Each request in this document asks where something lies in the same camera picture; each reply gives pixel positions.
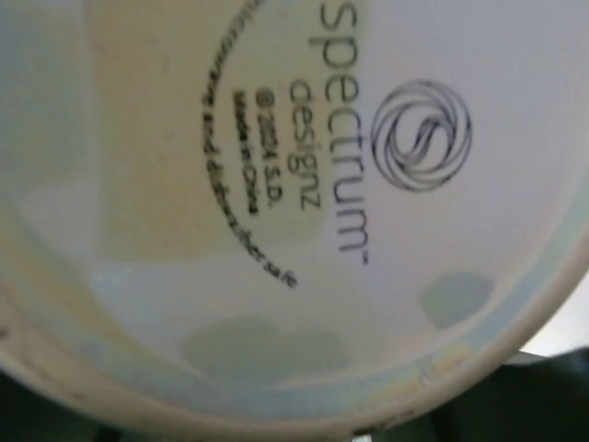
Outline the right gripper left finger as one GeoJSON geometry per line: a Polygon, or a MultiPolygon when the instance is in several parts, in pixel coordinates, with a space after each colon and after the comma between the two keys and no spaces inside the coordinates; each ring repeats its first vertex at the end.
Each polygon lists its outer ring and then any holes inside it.
{"type": "Polygon", "coordinates": [[[122,441],[123,432],[73,413],[1,373],[1,440],[122,441]]]}

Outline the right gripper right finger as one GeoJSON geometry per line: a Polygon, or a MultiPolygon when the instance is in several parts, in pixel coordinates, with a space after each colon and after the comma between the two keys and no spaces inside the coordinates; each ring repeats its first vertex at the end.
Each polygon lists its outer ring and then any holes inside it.
{"type": "Polygon", "coordinates": [[[503,365],[453,400],[373,441],[586,441],[588,349],[503,365]]]}

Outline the orange interior white mug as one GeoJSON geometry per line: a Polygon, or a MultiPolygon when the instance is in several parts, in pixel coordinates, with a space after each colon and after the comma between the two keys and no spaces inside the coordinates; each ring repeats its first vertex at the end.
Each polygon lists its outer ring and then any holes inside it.
{"type": "Polygon", "coordinates": [[[74,409],[392,426],[587,269],[584,1],[1,5],[1,368],[74,409]]]}

